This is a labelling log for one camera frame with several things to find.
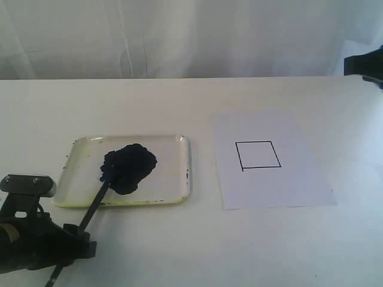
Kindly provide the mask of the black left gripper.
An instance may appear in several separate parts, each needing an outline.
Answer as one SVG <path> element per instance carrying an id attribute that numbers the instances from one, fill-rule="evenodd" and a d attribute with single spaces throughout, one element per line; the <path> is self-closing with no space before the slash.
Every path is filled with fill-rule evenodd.
<path id="1" fill-rule="evenodd" d="M 74 224 L 59 226 L 39 196 L 9 194 L 1 207 L 1 273 L 71 265 L 96 255 L 95 241 Z"/>

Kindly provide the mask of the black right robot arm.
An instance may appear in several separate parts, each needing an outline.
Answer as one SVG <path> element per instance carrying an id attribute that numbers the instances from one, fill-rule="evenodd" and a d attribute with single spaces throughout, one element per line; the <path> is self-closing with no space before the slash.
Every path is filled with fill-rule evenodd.
<path id="1" fill-rule="evenodd" d="M 382 90 L 382 46 L 366 54 L 344 58 L 344 76 L 359 75 L 363 81 L 375 84 Z"/>

